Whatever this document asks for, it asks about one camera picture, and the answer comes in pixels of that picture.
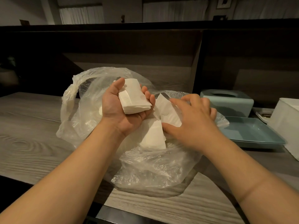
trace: plastic bag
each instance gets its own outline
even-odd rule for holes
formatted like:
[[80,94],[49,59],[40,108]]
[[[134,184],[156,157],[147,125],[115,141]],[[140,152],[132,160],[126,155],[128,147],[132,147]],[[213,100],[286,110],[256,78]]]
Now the plastic bag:
[[[170,98],[181,98],[187,94],[170,90],[157,91],[148,79],[127,68],[89,69],[74,75],[73,84],[64,92],[60,113],[61,125],[56,135],[74,147],[79,146],[100,122],[99,108],[102,106],[102,96],[118,77],[138,79],[152,94],[165,93]],[[77,91],[81,99],[77,111],[71,116]],[[220,126],[229,124],[219,113],[216,123]],[[201,156],[196,151],[186,149],[175,139],[166,140],[166,150],[152,151],[134,143],[129,135],[117,150],[104,179],[118,188],[142,190],[170,187],[181,183]]]

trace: wooden table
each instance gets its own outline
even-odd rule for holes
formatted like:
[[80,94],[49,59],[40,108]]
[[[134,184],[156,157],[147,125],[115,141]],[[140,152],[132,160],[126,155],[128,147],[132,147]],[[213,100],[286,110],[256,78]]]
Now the wooden table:
[[[55,135],[60,107],[57,96],[19,92],[0,98],[0,175],[35,184],[73,151]],[[290,154],[249,153],[299,188],[299,162]],[[224,179],[205,157],[172,189],[124,192],[103,182],[94,201],[170,224],[244,223]]]

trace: right hand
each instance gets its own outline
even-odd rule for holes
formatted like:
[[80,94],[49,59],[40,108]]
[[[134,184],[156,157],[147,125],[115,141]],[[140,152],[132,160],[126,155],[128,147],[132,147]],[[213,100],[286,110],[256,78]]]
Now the right hand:
[[200,98],[198,94],[188,94],[181,99],[171,98],[170,102],[181,110],[182,125],[175,127],[162,123],[163,130],[185,146],[204,152],[211,143],[223,137],[214,122],[217,110],[210,108],[208,98]]

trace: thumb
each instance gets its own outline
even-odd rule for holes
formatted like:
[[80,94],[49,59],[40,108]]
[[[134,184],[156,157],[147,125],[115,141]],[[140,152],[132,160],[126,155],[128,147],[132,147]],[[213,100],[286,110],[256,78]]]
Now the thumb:
[[179,134],[179,127],[175,127],[171,124],[168,124],[168,123],[165,123],[163,122],[162,123],[162,128],[163,128],[163,131],[166,132],[167,134],[170,134],[171,136],[173,137],[177,137],[177,135]]

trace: white container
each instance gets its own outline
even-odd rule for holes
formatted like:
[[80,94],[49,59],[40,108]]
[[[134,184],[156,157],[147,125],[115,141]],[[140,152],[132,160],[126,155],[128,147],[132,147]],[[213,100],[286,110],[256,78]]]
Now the white container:
[[280,98],[268,126],[286,140],[286,149],[299,160],[299,99]]

